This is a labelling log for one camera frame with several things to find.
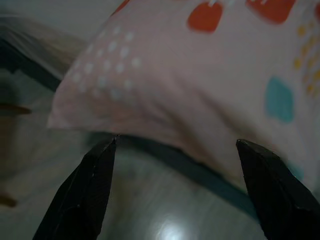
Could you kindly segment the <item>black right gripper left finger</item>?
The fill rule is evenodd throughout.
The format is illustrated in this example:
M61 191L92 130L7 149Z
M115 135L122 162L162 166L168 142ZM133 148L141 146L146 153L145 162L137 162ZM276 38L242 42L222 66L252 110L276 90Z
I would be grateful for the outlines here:
M32 240L97 240L109 201L117 137L97 143L58 188Z

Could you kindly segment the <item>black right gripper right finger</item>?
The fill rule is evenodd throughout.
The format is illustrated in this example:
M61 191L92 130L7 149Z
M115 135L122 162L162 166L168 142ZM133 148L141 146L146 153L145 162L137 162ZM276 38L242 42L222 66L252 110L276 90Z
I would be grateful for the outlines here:
M320 203L274 152L239 139L248 195L267 240L320 240Z

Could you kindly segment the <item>pink pillow with orange print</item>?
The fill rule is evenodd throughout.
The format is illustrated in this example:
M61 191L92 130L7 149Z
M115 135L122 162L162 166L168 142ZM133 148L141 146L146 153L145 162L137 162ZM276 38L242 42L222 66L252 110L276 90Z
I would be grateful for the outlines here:
M48 126L182 150L244 190L235 147L320 189L320 0L126 0L60 83Z

